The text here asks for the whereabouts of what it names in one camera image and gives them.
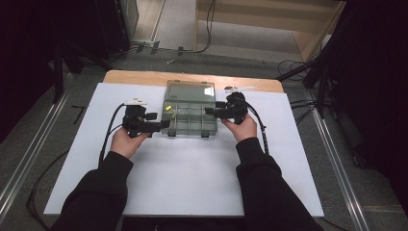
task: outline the wooden furniture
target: wooden furniture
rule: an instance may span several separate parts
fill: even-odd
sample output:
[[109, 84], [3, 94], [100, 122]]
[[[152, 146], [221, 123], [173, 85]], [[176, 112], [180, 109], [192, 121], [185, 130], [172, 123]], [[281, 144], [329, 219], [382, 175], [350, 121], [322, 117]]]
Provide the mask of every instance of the wooden furniture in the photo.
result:
[[[207, 20], [212, 0], [196, 1], [196, 21]], [[329, 0], [216, 0], [214, 21], [293, 31], [301, 57], [308, 62], [335, 28], [344, 6], [345, 2]]]
[[167, 80], [207, 81], [216, 84], [216, 89], [225, 87], [242, 87], [256, 85], [255, 91], [283, 92], [279, 81], [268, 79], [249, 79], [216, 75], [180, 74], [155, 71], [121, 71], [111, 70], [106, 73], [104, 83], [107, 84], [138, 84], [147, 86], [163, 86]]

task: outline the black sleeve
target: black sleeve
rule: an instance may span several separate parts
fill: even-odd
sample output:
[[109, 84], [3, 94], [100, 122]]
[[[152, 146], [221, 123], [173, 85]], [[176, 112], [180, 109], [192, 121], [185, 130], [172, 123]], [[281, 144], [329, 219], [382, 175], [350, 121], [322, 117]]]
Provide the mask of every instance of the black sleeve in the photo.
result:
[[248, 230], [322, 230], [282, 178], [257, 138], [237, 144], [237, 175]]
[[115, 230], [127, 201], [126, 180], [133, 163], [109, 152], [66, 199], [51, 230]]

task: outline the hand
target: hand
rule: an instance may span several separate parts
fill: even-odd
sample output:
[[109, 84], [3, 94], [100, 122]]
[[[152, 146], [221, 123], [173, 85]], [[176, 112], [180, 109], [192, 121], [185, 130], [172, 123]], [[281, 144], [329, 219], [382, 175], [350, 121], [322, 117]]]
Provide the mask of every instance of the hand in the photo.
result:
[[111, 151], [130, 159], [149, 135], [149, 133], [140, 133], [132, 139], [129, 137], [126, 129], [121, 127], [112, 138]]
[[228, 119], [223, 119], [221, 122], [232, 132], [237, 142], [243, 141], [247, 138], [257, 137], [257, 124], [249, 114], [245, 115], [243, 122], [240, 125], [237, 125]]

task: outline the floor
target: floor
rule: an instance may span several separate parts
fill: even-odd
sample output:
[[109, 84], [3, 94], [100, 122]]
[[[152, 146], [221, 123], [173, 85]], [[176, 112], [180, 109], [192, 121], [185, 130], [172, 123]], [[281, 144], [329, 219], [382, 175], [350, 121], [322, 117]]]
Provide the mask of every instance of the floor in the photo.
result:
[[[150, 2], [155, 2], [157, 6], [162, 6], [164, 3], [163, 0]], [[147, 37], [135, 38], [135, 40], [147, 42], [159, 40], [161, 47], [176, 48], [178, 46], [189, 47], [190, 45], [192, 48], [189, 39], [190, 32], [172, 34], [171, 32], [176, 30], [171, 30], [169, 25], [170, 22], [174, 24], [174, 21], [166, 18], [177, 18], [174, 10], [180, 11], [180, 3], [184, 3], [184, 6], [190, 9], [193, 1], [167, 0], [165, 2], [162, 11], [163, 17], [158, 20], [160, 23], [156, 32], [146, 33]], [[149, 6], [143, 5], [143, 3], [146, 1], [138, 0], [139, 9], [149, 9]], [[207, 40], [204, 25], [204, 22], [200, 22], [197, 47], [205, 44]], [[279, 65], [280, 62], [285, 60], [300, 61], [291, 32], [220, 23], [215, 23], [213, 27], [212, 46], [203, 55], [177, 57], [172, 53], [161, 53], [151, 56], [148, 51], [143, 51], [138, 54], [125, 54], [114, 63], [114, 67], [117, 69], [274, 78], [279, 75], [279, 71], [285, 72], [297, 65], [293, 62]], [[76, 118], [83, 116], [80, 115], [81, 107], [87, 107], [96, 84], [103, 80], [104, 75], [103, 70], [93, 65], [87, 65], [82, 75], [66, 74], [65, 101], [50, 108], [49, 102], [53, 97], [53, 91], [50, 90], [21, 119], [8, 138], [0, 144], [0, 185], [2, 191], [7, 188], [8, 182], [13, 178], [14, 170], [21, 164], [20, 160], [23, 160], [24, 156], [27, 155], [34, 159], [28, 167], [31, 170], [21, 176], [25, 180], [21, 182], [21, 185], [16, 186], [19, 191], [12, 194], [13, 203], [9, 204], [10, 207], [6, 209], [2, 208], [0, 230], [42, 230], [28, 216], [25, 201], [40, 173], [55, 160], [58, 154], [68, 149], [72, 144], [81, 123], [81, 120], [75, 122]], [[300, 82], [296, 81], [301, 78], [293, 77], [292, 80], [285, 81], [283, 84], [284, 91], [290, 101], [313, 98], [315, 95], [316, 90], [305, 90], [301, 87]], [[40, 140], [36, 138], [36, 132], [41, 128], [44, 119], [49, 117], [51, 111], [55, 111], [58, 116], [49, 119], [52, 126], [48, 130], [44, 129], [46, 136]], [[305, 109], [293, 110], [293, 117], [300, 116], [304, 111]], [[354, 165], [351, 149], [343, 136], [342, 128], [328, 111], [325, 114], [325, 120], [321, 120], [316, 112], [310, 113], [298, 125], [299, 135], [318, 188], [325, 218], [345, 230], [408, 230], [408, 219], [390, 189], [388, 180], [373, 169], [360, 169]], [[35, 149], [31, 145], [32, 141], [33, 145], [40, 142], [39, 149]], [[333, 158], [336, 155], [344, 169], [343, 177], [346, 177], [354, 195], [350, 195], [348, 191], [344, 190], [344, 184], [347, 182], [339, 181], [342, 177], [339, 176], [341, 172], [336, 170], [336, 160]], [[64, 160], [61, 160], [50, 168], [38, 186], [39, 212], [42, 212], [46, 204], [63, 163]], [[347, 203], [350, 201], [350, 197], [355, 198], [358, 202], [363, 221], [366, 223], [354, 220], [355, 215], [350, 211], [350, 204]], [[53, 217], [45, 217], [44, 219], [49, 224], [55, 220]], [[317, 219], [317, 222], [325, 230], [340, 230], [322, 219]]]

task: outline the handheld controller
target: handheld controller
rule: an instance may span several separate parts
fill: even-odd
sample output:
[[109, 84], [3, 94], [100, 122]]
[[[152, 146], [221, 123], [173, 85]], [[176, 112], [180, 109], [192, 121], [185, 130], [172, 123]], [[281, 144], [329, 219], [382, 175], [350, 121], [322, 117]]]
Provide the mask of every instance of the handheld controller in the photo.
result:
[[130, 138], [135, 138], [139, 133], [150, 133], [151, 138], [154, 132], [170, 126], [170, 120], [149, 121], [154, 119], [157, 119], [157, 113], [147, 114], [146, 108], [141, 105], [127, 105], [122, 126], [129, 131]]

